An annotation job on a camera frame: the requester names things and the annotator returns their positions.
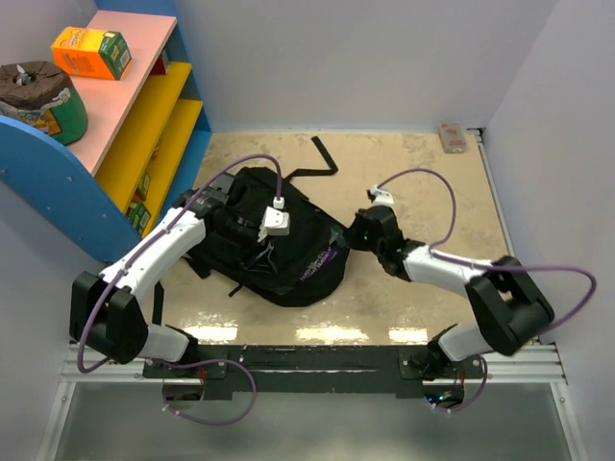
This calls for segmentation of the purple colourful book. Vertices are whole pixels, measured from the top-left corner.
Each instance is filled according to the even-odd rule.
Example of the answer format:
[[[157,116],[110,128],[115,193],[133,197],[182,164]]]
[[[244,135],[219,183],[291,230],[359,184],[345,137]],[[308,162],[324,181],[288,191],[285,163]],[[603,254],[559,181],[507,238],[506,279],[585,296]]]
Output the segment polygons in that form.
[[[321,251],[316,258],[314,258],[311,263],[307,266],[301,276],[298,278],[299,282],[304,282],[305,280],[312,277],[323,267],[331,263],[337,256],[338,250],[335,246],[328,246],[326,249]]]

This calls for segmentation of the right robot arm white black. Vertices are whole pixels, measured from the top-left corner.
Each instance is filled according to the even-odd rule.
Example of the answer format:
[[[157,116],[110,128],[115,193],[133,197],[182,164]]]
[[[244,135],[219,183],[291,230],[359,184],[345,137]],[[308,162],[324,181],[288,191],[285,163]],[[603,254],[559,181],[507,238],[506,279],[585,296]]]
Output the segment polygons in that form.
[[[554,320],[554,310],[520,262],[505,255],[472,263],[404,237],[389,206],[362,208],[349,228],[350,247],[370,252],[389,276],[429,284],[466,299],[473,324],[454,324],[414,360],[425,376],[451,376],[462,361],[483,353],[512,356]]]

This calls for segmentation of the black student backpack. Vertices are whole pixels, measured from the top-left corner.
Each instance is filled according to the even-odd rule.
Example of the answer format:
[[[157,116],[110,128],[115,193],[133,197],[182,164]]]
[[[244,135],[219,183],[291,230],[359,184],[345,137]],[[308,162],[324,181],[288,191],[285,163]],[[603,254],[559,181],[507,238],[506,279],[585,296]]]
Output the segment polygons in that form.
[[[315,205],[292,184],[296,177],[332,176],[338,168],[319,137],[312,138],[327,166],[298,168],[280,179],[267,167],[243,167],[236,174],[238,185],[229,201],[211,215],[212,230],[205,240],[189,250],[184,260],[202,279],[212,273],[235,282],[266,301],[281,307],[307,307],[333,293],[344,279],[350,248],[346,227]],[[237,244],[225,236],[226,209],[263,209],[281,191],[290,214],[287,236],[271,237],[258,244]],[[328,246],[338,250],[336,258],[304,282],[298,278]]]

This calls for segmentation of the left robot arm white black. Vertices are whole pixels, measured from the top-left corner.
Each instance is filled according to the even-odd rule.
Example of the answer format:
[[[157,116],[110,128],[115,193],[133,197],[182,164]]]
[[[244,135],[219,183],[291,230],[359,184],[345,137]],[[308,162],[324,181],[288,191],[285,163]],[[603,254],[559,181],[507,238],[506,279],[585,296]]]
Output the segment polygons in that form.
[[[84,271],[71,288],[69,334],[78,342],[77,368],[89,374],[110,361],[162,361],[176,376],[198,368],[195,338],[181,329],[148,322],[146,296],[169,269],[211,233],[211,215],[229,201],[237,174],[221,173],[187,190],[132,250],[98,274]]]

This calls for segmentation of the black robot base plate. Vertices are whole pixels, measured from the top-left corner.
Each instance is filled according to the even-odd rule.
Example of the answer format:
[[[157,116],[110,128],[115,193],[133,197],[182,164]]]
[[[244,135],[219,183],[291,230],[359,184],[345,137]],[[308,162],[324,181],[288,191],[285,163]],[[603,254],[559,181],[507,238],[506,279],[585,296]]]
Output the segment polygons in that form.
[[[442,376],[425,376],[414,360],[426,346],[205,346],[175,368],[147,364],[146,378],[201,387],[204,400],[236,393],[382,394],[456,405],[471,379],[485,380],[485,361],[473,356]]]

